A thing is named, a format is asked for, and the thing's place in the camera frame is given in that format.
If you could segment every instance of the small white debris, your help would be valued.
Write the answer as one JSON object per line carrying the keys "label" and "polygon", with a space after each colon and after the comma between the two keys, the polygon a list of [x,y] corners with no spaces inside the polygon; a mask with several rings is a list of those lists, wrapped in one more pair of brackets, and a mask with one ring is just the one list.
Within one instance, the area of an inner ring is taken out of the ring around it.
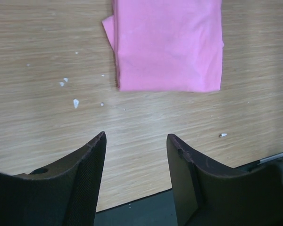
{"label": "small white debris", "polygon": [[74,106],[75,109],[79,106],[80,101],[78,101],[77,99],[74,99]]}

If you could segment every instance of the folded cloth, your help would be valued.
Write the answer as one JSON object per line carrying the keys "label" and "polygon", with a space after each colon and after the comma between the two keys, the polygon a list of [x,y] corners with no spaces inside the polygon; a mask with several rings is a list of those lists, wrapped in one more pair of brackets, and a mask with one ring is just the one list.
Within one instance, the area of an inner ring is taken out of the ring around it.
{"label": "folded cloth", "polygon": [[103,25],[120,91],[220,90],[221,0],[115,0]]}

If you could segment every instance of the white spot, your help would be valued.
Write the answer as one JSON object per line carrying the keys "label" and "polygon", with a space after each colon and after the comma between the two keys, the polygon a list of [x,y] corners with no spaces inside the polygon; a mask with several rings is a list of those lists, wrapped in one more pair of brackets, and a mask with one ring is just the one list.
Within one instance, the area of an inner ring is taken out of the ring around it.
{"label": "white spot", "polygon": [[75,109],[79,106],[80,101],[78,101],[77,99],[74,99],[74,106]]}

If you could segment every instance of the wooden table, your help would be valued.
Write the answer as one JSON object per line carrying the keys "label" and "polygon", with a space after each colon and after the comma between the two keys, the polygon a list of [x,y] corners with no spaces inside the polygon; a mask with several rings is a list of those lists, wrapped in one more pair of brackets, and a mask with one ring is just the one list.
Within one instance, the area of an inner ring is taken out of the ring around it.
{"label": "wooden table", "polygon": [[222,91],[210,94],[118,92],[110,2],[0,0],[1,172],[29,173],[104,130],[99,211],[171,187],[168,133],[232,167],[283,151],[283,0],[223,1]]}

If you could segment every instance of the dark floor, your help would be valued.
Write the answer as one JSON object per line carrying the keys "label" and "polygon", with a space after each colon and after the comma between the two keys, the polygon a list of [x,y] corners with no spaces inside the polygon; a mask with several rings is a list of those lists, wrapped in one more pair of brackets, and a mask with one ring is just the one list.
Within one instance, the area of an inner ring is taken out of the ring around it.
{"label": "dark floor", "polygon": [[[250,171],[258,162],[237,167]],[[99,212],[95,226],[177,226],[172,190]]]}

